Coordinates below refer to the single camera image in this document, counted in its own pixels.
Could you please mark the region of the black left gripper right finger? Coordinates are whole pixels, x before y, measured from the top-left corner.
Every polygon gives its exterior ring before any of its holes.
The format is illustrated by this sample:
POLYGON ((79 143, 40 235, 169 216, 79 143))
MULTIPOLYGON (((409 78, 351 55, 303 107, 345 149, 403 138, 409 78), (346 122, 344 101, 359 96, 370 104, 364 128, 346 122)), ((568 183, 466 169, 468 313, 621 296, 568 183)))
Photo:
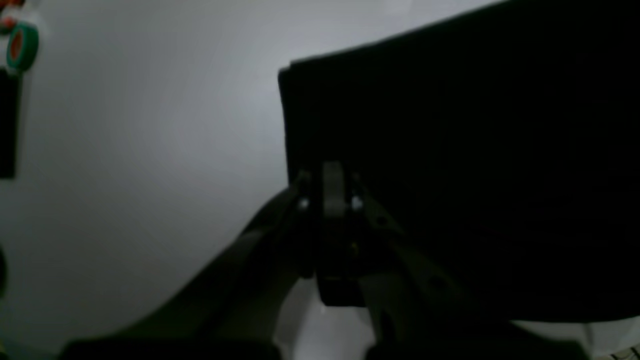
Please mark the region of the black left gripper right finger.
POLYGON ((368 310, 367 360, 586 360, 576 341, 530 333, 484 309, 423 255, 359 176, 322 165, 322 298, 368 310))

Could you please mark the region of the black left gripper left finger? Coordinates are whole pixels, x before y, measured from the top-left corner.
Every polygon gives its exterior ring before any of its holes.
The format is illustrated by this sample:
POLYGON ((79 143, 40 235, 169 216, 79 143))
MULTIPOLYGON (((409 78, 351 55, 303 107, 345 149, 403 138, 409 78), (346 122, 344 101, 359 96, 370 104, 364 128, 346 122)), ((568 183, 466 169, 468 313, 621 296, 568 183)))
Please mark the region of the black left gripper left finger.
POLYGON ((124 330, 69 344, 62 360, 278 360, 283 303, 327 266, 332 174, 301 171, 167 303, 124 330))

